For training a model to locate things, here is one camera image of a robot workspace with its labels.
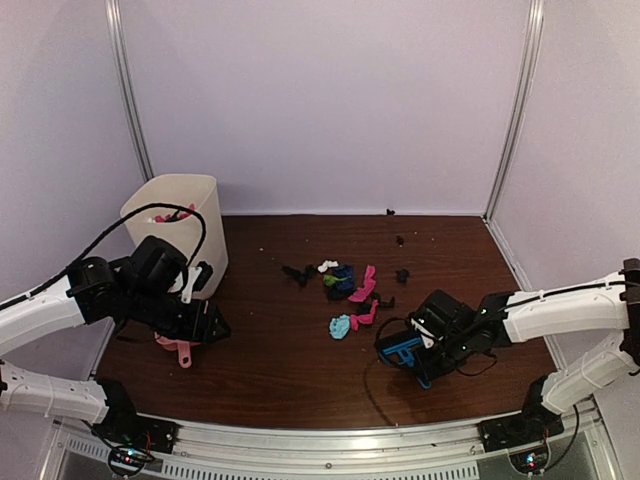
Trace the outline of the blue hand brush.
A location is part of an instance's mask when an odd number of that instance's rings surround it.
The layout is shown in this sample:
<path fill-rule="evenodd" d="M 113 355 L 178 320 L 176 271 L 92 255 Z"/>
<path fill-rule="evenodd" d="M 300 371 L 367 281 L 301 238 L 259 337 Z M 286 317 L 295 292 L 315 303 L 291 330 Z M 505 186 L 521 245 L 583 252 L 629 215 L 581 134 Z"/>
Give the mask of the blue hand brush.
<path fill-rule="evenodd" d="M 379 359 L 385 365 L 388 365 L 400 370 L 409 371 L 413 375 L 412 370 L 415 367 L 425 367 L 420 357 L 420 353 L 423 350 L 424 350 L 424 345 L 420 348 L 414 349 L 413 351 L 401 351 L 398 353 L 383 353 L 377 350 L 377 352 L 378 352 Z"/>

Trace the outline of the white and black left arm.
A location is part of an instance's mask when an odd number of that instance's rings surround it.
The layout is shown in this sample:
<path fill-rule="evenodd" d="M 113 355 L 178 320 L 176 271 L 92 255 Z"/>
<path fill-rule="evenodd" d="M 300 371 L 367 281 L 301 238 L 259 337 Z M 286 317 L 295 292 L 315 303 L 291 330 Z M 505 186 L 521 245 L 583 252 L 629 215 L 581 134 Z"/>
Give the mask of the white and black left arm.
<path fill-rule="evenodd" d="M 149 327 L 169 340 L 212 344 L 231 334 L 215 304 L 192 298 L 202 268 L 153 268 L 135 274 L 125 263 L 93 257 L 49 286 L 1 306 L 1 352 L 7 354 L 49 334 L 104 319 Z M 59 416 L 105 426 L 123 444 L 137 442 L 144 424 L 117 381 L 76 381 L 1 364 L 4 411 Z"/>

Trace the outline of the light blue paper scrap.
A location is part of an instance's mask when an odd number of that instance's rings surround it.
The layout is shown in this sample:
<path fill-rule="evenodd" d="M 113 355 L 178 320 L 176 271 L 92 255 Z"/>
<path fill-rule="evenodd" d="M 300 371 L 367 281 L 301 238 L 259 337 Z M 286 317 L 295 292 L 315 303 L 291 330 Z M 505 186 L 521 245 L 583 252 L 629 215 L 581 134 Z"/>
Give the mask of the light blue paper scrap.
<path fill-rule="evenodd" d="M 351 330 L 351 316 L 340 315 L 332 318 L 329 323 L 329 334 L 334 340 L 344 339 Z"/>

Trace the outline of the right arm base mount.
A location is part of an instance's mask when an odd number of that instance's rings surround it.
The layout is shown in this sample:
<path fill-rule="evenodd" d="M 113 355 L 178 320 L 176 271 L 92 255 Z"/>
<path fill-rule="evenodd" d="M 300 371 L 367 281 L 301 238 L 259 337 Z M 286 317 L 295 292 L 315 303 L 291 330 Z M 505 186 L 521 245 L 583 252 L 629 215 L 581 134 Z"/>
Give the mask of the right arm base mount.
<path fill-rule="evenodd" d="M 484 420 L 478 431 L 485 452 L 512 450 L 511 466 L 517 473 L 541 475 L 552 465 L 549 439 L 562 434 L 560 414 L 542 405 L 542 388 L 546 377 L 534 381 L 519 413 Z"/>

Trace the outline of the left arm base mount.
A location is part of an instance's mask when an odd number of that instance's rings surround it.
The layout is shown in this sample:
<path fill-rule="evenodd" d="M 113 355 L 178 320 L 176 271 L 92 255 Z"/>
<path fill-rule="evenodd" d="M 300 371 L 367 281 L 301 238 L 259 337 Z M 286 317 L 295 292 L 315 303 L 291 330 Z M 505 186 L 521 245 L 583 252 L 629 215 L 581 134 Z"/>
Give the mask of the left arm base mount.
<path fill-rule="evenodd" d="M 140 415 L 125 387 L 118 381 L 98 380 L 106 395 L 106 416 L 86 423 L 108 449 L 107 466 L 113 474 L 130 478 L 156 461 L 155 453 L 172 454 L 178 425 Z"/>

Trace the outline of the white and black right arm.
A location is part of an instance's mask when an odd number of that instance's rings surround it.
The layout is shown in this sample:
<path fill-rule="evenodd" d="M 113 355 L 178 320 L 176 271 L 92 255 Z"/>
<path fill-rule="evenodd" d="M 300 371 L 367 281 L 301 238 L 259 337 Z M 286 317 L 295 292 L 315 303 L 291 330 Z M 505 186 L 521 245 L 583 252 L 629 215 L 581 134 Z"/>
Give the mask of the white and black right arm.
<path fill-rule="evenodd" d="M 606 330 L 608 336 L 568 367 L 533 382 L 513 419 L 519 440 L 535 440 L 555 418 L 618 378 L 639 372 L 639 261 L 591 282 L 537 292 L 485 296 L 477 309 L 433 291 L 404 319 L 376 335 L 380 360 L 410 372 L 423 387 L 460 370 L 476 354 L 555 334 Z"/>

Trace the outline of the pink plastic dustpan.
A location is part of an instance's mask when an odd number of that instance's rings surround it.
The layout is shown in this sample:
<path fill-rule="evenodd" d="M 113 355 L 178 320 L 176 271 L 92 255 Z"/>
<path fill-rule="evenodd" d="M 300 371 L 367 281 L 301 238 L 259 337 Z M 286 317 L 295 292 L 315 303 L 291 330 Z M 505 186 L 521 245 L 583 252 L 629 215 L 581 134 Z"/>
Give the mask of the pink plastic dustpan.
<path fill-rule="evenodd" d="M 200 346 L 199 342 L 169 339 L 159 335 L 158 333 L 154 334 L 154 340 L 165 351 L 176 353 L 178 363 L 183 369 L 189 369 L 191 367 L 192 349 Z"/>

